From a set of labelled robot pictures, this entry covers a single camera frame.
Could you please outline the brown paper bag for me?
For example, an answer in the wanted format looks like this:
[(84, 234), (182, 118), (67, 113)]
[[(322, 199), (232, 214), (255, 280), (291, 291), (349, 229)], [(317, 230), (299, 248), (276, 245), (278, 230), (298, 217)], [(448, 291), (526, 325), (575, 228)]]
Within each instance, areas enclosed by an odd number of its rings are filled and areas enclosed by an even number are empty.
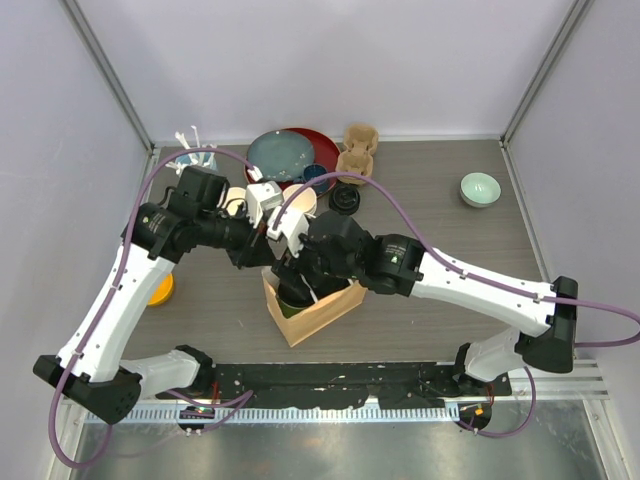
[(295, 347), (335, 320), (356, 309), (364, 301), (366, 289), (358, 282), (350, 285), (302, 310), (290, 308), (293, 314), (285, 316), (276, 288), (279, 280), (268, 267), (261, 270), (267, 310), (290, 347)]

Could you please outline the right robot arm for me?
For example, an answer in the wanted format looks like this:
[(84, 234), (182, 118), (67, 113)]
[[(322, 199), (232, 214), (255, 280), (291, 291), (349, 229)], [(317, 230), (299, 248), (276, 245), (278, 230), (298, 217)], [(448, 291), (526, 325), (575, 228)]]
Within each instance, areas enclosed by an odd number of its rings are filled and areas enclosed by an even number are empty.
[(505, 276), (428, 251), (411, 237), (372, 236), (334, 211), (308, 218), (277, 208), (267, 235), (287, 242), (272, 271), (290, 305), (302, 307), (358, 283), (379, 295), (443, 301), (507, 324), (505, 332), (459, 348), (451, 380), (462, 394), (525, 366), (556, 374), (573, 369), (578, 284), (569, 277), (545, 283)]

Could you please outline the green paper cup stack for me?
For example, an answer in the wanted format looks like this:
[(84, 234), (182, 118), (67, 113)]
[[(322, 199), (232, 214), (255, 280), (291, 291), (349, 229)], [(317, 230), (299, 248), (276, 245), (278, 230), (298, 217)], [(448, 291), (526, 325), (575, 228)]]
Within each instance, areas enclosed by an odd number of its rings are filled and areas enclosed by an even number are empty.
[[(301, 190), (302, 184), (287, 187), (283, 192), (284, 200), (289, 200), (296, 192)], [(297, 209), (307, 215), (314, 215), (317, 208), (317, 195), (312, 188), (304, 189), (292, 202), (290, 209)]]

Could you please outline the brown paper cup stack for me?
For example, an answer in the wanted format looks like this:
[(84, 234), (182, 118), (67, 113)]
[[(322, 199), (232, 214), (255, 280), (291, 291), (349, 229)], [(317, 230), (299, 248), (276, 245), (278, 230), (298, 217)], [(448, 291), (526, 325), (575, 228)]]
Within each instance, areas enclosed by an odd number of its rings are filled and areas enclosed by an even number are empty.
[(246, 190), (241, 187), (231, 187), (226, 196), (224, 203), (225, 211), (234, 216), (241, 208), (245, 206)]

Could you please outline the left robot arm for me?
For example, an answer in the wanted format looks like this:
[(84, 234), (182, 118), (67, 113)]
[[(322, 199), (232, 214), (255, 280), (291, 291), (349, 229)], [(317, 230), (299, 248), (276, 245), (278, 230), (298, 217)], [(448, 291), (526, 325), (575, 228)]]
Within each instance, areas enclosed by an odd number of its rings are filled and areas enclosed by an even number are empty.
[(36, 360), (34, 374), (108, 425), (123, 420), (141, 398), (169, 390), (205, 397), (215, 366), (202, 351), (181, 345), (125, 361), (124, 348), (154, 292), (195, 247), (222, 249), (237, 268), (271, 265), (267, 218), (282, 202), (275, 182), (256, 183), (229, 214), (228, 180), (204, 167), (186, 168), (161, 203), (140, 205), (89, 313), (58, 354)]

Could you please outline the black cup lid stack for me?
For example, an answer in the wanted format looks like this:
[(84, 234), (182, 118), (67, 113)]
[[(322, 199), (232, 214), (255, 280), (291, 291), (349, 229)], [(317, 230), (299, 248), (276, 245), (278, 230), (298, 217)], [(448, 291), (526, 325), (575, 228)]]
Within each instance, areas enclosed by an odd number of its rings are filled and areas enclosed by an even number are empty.
[(361, 195), (356, 186), (339, 183), (330, 193), (329, 208), (341, 215), (352, 215), (358, 211)]

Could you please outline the single green paper cup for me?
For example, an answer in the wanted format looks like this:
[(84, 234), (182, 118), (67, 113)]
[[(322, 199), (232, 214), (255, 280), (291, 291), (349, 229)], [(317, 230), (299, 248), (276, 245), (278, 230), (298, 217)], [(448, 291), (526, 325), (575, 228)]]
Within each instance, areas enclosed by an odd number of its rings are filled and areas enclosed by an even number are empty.
[(284, 318), (291, 318), (301, 311), (299, 307), (289, 305), (281, 299), (278, 300), (278, 305)]

